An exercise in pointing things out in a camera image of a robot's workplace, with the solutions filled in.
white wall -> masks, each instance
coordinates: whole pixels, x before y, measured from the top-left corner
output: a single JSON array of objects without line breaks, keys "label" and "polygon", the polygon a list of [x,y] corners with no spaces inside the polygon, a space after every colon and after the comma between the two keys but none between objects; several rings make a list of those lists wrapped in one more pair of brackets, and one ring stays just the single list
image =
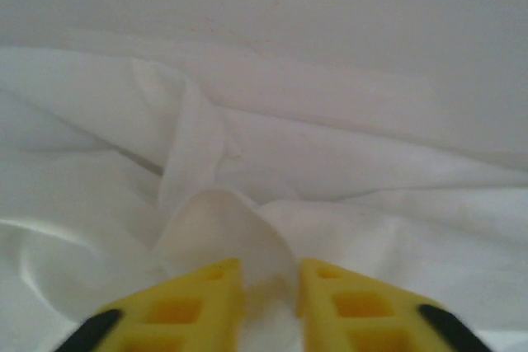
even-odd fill
[{"label": "white wall", "polygon": [[[527,3],[0,0],[0,44],[112,51],[70,28],[170,40],[154,55],[188,68],[228,106],[269,112],[280,104],[281,116],[522,154]],[[173,49],[180,52],[167,54]]]}]

white fabric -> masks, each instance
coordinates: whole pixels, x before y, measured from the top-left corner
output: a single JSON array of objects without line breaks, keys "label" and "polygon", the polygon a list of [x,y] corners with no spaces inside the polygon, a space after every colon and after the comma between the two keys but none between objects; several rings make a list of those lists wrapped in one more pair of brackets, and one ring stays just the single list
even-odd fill
[{"label": "white fabric", "polygon": [[0,125],[2,148],[42,151],[110,147],[108,143],[4,91],[1,83]]},{"label": "white fabric", "polygon": [[246,270],[240,350],[301,350],[303,256],[437,298],[497,350],[528,338],[524,171],[227,109],[150,61],[3,49],[0,83],[163,168],[2,151],[3,350],[51,350],[101,304],[227,256]]}]

white cloth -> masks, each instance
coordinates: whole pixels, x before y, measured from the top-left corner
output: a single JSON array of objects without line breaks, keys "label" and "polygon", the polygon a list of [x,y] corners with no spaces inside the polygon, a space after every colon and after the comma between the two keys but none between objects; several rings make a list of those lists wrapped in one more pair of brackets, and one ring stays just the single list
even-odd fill
[{"label": "white cloth", "polygon": [[249,297],[240,350],[300,350],[303,256],[436,298],[497,350],[528,338],[526,172],[227,109],[138,59],[3,49],[0,83],[57,136],[65,121],[146,162],[2,135],[2,351],[51,350],[103,303],[228,256]]}]

square hole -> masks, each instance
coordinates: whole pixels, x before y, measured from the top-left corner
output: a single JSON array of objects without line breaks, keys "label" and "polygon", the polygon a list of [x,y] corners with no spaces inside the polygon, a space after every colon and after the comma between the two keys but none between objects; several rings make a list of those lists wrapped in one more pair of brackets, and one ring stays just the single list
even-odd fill
[{"label": "square hole", "polygon": [[176,338],[153,338],[127,340],[120,352],[182,352],[183,340]]},{"label": "square hole", "polygon": [[404,329],[361,329],[348,332],[354,352],[416,352]]},{"label": "square hole", "polygon": [[341,278],[341,274],[339,274],[338,271],[332,269],[332,268],[318,268],[317,269],[317,275],[319,278],[323,279],[338,279]]},{"label": "square hole", "polygon": [[197,298],[158,301],[144,323],[190,324],[198,320],[201,307],[202,301]]},{"label": "square hole", "polygon": [[332,296],[340,317],[390,317],[393,311],[383,298],[371,292],[344,292]]}]

